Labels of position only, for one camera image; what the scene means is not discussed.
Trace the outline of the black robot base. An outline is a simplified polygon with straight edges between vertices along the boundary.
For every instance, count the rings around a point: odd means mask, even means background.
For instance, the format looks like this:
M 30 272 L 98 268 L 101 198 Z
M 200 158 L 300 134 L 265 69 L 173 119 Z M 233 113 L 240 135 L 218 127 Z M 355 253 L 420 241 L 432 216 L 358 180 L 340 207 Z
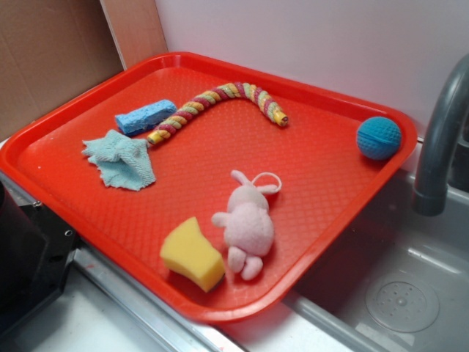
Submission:
M 18 205 L 1 186 L 1 336 L 64 291 L 77 235 L 46 205 Z

